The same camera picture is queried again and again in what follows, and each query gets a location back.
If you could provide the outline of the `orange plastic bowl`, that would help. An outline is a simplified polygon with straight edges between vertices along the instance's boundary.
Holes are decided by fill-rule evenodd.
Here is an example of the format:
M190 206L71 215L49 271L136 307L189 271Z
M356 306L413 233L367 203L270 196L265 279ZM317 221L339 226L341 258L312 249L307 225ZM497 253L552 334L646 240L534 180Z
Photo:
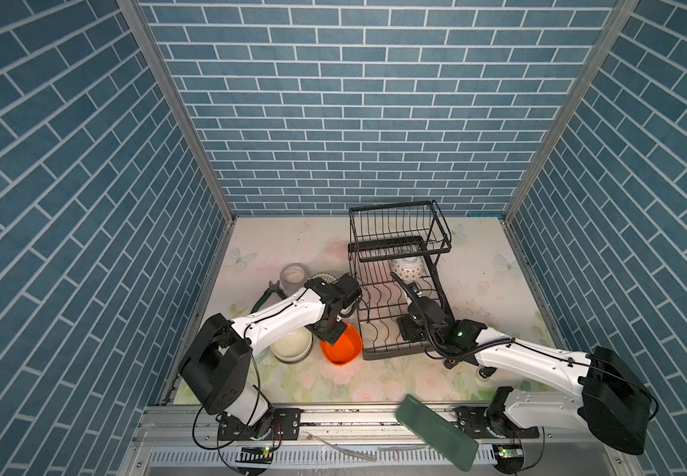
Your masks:
M335 344L321 341L320 346L323 356L336 366L348 365L363 352L361 335L350 323L347 323L345 331Z

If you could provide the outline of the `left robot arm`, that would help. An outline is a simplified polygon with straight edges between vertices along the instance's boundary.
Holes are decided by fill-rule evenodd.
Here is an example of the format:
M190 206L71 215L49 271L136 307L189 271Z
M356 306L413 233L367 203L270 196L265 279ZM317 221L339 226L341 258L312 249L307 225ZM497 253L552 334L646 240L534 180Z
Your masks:
M293 331L305 328L329 344L345 332L342 314L361 297L350 274L327 283L307 281L287 299L256 313L209 317L180 360L178 373L210 416L227 413L252 426L270 404L248 385L254 357Z

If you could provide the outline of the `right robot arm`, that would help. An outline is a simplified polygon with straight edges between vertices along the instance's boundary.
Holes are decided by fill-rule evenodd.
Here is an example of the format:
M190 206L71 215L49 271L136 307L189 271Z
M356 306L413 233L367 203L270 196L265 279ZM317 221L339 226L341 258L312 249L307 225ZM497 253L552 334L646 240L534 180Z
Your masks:
M446 368L468 363L482 379L502 370L549 387L537 395L497 388L482 414L483 430L500 438L524 436L534 428L575 430L622 453L643 453L658 402L614 351L557 349L482 322L458 321L416 284L398 285L408 305L402 324L409 336L426 338Z

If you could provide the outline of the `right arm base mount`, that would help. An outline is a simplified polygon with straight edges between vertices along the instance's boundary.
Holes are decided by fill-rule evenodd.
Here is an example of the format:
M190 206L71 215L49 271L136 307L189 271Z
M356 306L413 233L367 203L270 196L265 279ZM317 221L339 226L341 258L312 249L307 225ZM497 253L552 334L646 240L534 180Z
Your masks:
M499 387L493 396L492 401L486 407L469 407L459 406L454 408L454 413L457 418L459 429L471 436L472 438L481 438L487 440L488 438L539 438L540 430L531 426L531 428L522 428L514 424L505 413L505 401L507 397L513 392L513 388L509 386Z

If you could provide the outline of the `cream bowl striped outside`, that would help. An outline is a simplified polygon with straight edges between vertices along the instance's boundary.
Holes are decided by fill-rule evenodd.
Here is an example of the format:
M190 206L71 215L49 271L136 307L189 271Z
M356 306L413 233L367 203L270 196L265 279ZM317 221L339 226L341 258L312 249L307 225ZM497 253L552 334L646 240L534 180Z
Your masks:
M280 362L295 364L304 360L311 353L313 344L313 334L302 327L270 345L270 350Z

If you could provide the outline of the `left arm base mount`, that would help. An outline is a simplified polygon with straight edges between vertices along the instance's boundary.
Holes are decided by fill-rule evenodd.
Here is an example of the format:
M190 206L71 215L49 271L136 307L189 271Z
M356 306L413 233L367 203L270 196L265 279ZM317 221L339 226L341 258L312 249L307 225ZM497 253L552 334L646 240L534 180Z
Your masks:
M299 408L270 408L255 424L244 426L234 416L221 418L220 441L230 440L297 440L303 411Z

